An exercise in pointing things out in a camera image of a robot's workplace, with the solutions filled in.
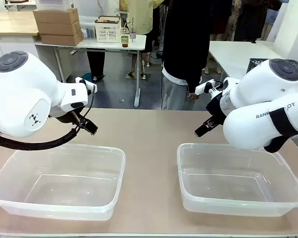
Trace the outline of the brown cardboard box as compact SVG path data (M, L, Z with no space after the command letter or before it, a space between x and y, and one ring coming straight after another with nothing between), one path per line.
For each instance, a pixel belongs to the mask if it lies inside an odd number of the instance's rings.
M33 14L37 23L72 24L79 20L76 8L68 10L35 10Z
M37 23L39 34L74 36L80 31L79 21L72 24Z
M83 40L83 33L80 30L73 36L42 34L40 35L40 37L43 44L76 46Z

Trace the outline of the person in black trousers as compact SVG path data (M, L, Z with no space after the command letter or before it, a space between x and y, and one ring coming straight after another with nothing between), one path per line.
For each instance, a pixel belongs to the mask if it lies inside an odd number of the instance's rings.
M92 82L99 82L104 77L105 52L87 51Z

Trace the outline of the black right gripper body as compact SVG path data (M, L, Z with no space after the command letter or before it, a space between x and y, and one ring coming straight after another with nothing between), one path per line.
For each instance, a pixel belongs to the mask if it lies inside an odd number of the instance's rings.
M226 119L226 115L221 110L220 100L222 95L217 95L207 104L206 109L212 115L211 121L215 124L223 124Z

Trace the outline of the clear storage box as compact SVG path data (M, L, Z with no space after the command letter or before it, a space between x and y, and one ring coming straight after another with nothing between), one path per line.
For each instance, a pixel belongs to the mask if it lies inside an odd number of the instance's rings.
M83 38L88 40L95 40L95 25L94 22L97 18L90 16L79 16L79 22L81 31L83 33Z

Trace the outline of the plastic cup purple drink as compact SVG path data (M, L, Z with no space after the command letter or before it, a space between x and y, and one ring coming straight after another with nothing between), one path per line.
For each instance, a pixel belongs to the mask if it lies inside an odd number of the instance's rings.
M135 40L136 39L136 36L137 36L137 33L136 33L136 26L135 24L130 24L129 26L129 32L130 32L130 39L132 40Z

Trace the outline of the white folding table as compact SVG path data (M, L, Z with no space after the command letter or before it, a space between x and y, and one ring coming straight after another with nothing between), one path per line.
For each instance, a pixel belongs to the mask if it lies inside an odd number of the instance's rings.
M65 45L51 45L51 44L43 44L41 41L35 41L34 44L36 46L49 46L53 47L54 55L56 57L59 73L61 75L61 81L66 82L66 78L63 74L63 69L60 61L60 54L58 48L69 48L72 50L79 50L85 49L91 52L126 52L129 54L133 54L137 56L136 60L136 92L135 92L135 100L134 100L134 107L137 108L140 104L140 73L141 73L141 51L145 49L146 46L146 39L145 35L136 35L136 39L132 40L129 43L129 46L124 48L121 43L104 43L98 42L96 40L82 40L76 46L65 46Z

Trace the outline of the white slotted basket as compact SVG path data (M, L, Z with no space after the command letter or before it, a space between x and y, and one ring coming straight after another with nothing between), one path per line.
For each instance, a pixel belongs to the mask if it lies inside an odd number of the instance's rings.
M97 42L121 43L121 17L99 16L94 26Z

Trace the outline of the person in dark clothes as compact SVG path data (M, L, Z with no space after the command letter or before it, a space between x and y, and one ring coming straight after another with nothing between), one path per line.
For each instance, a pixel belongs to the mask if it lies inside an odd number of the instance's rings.
M234 41L252 42L261 38L270 0L237 0L239 13Z

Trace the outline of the person in black sweater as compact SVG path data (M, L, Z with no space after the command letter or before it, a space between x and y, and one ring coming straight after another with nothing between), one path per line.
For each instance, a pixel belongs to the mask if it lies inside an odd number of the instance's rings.
M192 60L209 54L212 20L229 16L233 0L170 0L164 28L164 110L192 110L185 80Z

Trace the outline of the light wooden tabletop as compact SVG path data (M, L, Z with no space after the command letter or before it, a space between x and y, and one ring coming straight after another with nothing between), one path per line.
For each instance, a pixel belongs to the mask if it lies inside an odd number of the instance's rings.
M0 35L37 36L38 34L32 11L0 12Z

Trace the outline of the plastic cup brown drink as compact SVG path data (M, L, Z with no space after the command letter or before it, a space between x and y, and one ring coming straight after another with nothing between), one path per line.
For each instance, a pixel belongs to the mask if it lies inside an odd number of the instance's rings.
M129 29L127 27L121 28L121 44L123 48L129 45Z

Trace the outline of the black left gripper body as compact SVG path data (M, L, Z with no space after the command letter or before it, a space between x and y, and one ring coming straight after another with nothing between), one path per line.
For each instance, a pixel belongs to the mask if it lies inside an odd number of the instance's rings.
M81 110L73 110L71 112L65 112L62 110L53 109L49 112L50 118L56 118L61 123L78 124L80 119Z

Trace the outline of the white side table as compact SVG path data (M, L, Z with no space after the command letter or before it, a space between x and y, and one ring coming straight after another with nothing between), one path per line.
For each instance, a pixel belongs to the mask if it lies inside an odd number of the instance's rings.
M282 58L273 50L273 43L266 41L210 41L209 53L228 77L236 79L241 79L246 74L251 58Z

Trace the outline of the clear plastic bin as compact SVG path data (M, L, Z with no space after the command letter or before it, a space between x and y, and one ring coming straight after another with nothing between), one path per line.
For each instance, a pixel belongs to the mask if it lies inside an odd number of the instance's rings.
M107 221L118 201L125 163L124 151L113 147L17 150L0 169L0 207L18 216Z
M177 167L187 211L280 217L298 208L298 179L279 153L184 143L177 149Z

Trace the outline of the person in yellow jacket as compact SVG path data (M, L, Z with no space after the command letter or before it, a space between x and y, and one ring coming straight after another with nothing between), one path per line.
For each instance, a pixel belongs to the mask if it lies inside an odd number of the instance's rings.
M133 23L138 35L146 35L145 49L142 51L142 60L150 63L147 54L153 51L153 45L159 35L159 7L164 0L129 0L128 21Z

